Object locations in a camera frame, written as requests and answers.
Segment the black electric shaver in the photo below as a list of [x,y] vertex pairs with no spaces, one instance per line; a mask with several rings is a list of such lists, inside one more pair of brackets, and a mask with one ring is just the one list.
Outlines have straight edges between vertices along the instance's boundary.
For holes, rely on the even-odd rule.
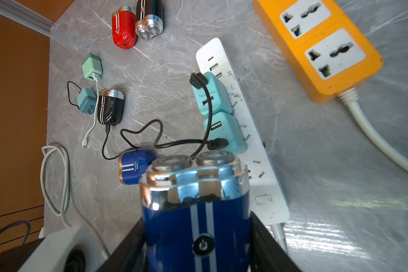
[[135,31],[139,38],[150,40],[164,30],[164,9],[160,0],[139,0]]
[[121,122],[125,96],[116,89],[103,89],[99,92],[97,119],[102,125],[116,126]]

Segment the blue electric shaver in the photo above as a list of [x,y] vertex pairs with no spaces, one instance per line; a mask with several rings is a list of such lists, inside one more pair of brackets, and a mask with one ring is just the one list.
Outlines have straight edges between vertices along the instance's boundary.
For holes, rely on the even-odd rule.
[[153,272],[246,272],[248,169],[233,153],[158,158],[139,182],[146,256]]
[[156,159],[148,149],[128,151],[119,157],[119,180],[125,185],[137,185],[148,166]]

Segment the white power strip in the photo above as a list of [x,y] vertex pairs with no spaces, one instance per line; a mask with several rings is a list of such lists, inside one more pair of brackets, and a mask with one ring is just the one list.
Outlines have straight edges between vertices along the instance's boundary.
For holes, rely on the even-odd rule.
[[266,226],[288,221],[286,195],[221,40],[211,39],[197,51],[196,59],[200,71],[212,72],[228,91],[241,137],[247,144],[247,150],[239,158],[249,169],[251,210]]

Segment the teal charger on white strip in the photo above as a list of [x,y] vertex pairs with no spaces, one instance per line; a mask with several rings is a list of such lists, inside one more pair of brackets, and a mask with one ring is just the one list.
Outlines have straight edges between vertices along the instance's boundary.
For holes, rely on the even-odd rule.
[[[209,92],[212,104],[212,114],[218,112],[225,112],[227,114],[233,113],[233,108],[228,97],[228,92],[224,84],[212,73],[206,72],[204,74],[197,73],[200,80],[206,84],[206,88]],[[190,84],[192,85],[193,92],[196,98],[198,109],[200,114],[205,117],[209,116],[209,100],[206,93],[199,81],[195,77],[190,77]]]

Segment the yellow power strip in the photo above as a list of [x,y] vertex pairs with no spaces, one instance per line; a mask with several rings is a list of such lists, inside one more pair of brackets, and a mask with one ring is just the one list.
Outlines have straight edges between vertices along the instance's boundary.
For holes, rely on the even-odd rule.
[[253,1],[310,99],[324,104],[361,86],[383,58],[335,1]]

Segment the teal USB charger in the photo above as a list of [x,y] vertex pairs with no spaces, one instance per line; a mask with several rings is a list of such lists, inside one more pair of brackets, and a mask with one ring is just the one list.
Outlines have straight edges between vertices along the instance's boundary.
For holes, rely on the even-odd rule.
[[93,114],[97,105],[96,92],[83,88],[77,97],[78,108],[84,114]]

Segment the red electric shaver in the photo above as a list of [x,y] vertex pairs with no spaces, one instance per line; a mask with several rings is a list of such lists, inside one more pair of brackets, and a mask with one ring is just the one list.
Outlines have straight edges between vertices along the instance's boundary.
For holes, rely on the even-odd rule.
[[127,50],[137,41],[136,15],[129,6],[122,6],[112,14],[112,37],[116,46]]

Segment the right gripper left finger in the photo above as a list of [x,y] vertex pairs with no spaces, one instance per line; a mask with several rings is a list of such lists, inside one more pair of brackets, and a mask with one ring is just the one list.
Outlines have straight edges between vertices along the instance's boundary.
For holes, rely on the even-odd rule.
[[140,219],[97,272],[145,272],[146,239]]

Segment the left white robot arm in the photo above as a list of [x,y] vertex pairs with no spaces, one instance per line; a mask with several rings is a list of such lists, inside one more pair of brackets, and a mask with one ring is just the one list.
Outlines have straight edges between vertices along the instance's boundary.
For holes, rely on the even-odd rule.
[[0,272],[95,272],[109,253],[87,225],[68,227],[0,253]]

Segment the green USB charger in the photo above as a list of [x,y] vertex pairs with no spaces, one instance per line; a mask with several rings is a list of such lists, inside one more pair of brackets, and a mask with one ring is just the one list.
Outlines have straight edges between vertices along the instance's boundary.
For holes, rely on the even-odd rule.
[[103,74],[101,59],[89,53],[82,61],[82,71],[85,79],[90,81],[96,81]]

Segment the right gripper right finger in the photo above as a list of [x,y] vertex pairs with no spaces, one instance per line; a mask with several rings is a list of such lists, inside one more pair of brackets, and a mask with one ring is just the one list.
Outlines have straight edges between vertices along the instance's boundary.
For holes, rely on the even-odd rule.
[[254,212],[251,218],[252,272],[301,272]]

